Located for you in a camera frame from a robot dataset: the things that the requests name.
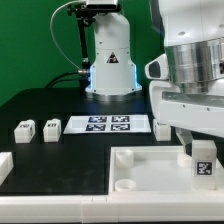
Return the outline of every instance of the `cable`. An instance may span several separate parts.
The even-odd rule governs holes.
[[[61,74],[61,75],[58,75],[57,77],[55,77],[54,79],[52,79],[52,80],[45,86],[45,88],[50,88],[50,86],[51,86],[53,83],[57,82],[59,79],[64,78],[64,77],[66,77],[66,76],[74,75],[74,74],[78,74],[78,72],[77,72],[77,71],[75,71],[75,72],[66,72],[66,73],[63,73],[63,74]]]
[[[72,65],[74,65],[76,68],[79,69],[79,66],[76,65],[74,62],[72,62],[72,60],[69,59],[69,58],[66,56],[66,54],[64,53],[64,51],[63,51],[63,50],[61,49],[61,47],[59,46],[59,44],[58,44],[58,42],[57,42],[57,40],[56,40],[56,37],[55,37],[55,35],[54,35],[54,29],[53,29],[53,27],[54,27],[54,19],[55,19],[57,13],[58,13],[59,11],[61,11],[63,8],[65,8],[66,6],[68,6],[68,5],[70,5],[70,4],[78,3],[78,2],[86,2],[86,0],[76,0],[76,1],[71,1],[71,2],[68,2],[68,3],[66,3],[66,4],[64,4],[64,5],[62,5],[62,6],[60,6],[58,9],[55,10],[55,12],[53,13],[53,15],[52,15],[52,17],[51,17],[50,31],[51,31],[51,36],[52,36],[52,39],[53,39],[53,41],[54,41],[54,44],[56,45],[56,47],[58,48],[58,50],[60,51],[60,53],[64,56],[64,58],[65,58],[67,61],[69,61]]]
[[[58,81],[55,81],[54,83],[52,83],[49,88],[52,88],[53,86],[55,86],[57,83],[60,83],[60,82],[72,82],[72,81],[78,81],[79,79],[63,79],[63,80],[58,80]]]

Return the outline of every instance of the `warning label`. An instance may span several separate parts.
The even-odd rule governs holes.
[[[108,59],[107,63],[109,63],[109,64],[119,63],[114,52],[112,52],[112,54],[110,55],[110,58]]]

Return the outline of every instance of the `white block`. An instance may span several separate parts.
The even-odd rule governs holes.
[[[13,168],[12,153],[0,153],[0,186]]]
[[[192,142],[192,183],[195,189],[216,189],[216,157],[214,141]]]
[[[153,120],[153,131],[157,141],[171,141],[171,127]]]
[[[35,135],[35,122],[33,120],[21,121],[14,130],[16,143],[30,143]]]
[[[61,121],[58,119],[47,121],[43,132],[44,142],[58,142],[61,136]]]

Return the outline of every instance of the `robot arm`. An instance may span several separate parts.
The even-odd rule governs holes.
[[[166,54],[146,66],[147,77],[157,79],[150,84],[154,116],[164,124],[224,137],[224,1],[158,2]],[[161,75],[155,78],[158,65]]]

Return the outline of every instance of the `white platform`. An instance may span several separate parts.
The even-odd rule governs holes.
[[[126,149],[133,167],[116,168],[116,152]],[[216,190],[194,190],[189,158],[181,163],[180,155],[181,146],[112,148],[109,195],[1,197],[0,222],[224,221],[223,167],[216,168]],[[135,181],[136,190],[115,191],[120,179]]]

